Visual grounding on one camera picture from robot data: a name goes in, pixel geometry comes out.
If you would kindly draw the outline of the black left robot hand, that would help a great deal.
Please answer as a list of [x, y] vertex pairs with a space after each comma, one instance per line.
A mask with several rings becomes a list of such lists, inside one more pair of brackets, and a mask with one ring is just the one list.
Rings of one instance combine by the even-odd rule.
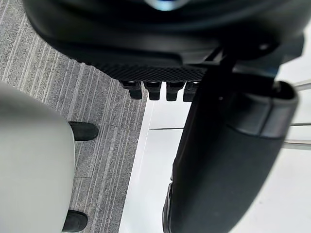
[[298, 58], [308, 0], [25, 0], [49, 45], [132, 99], [179, 90], [191, 107], [163, 207], [166, 233], [227, 233], [262, 188], [299, 97], [276, 81]]

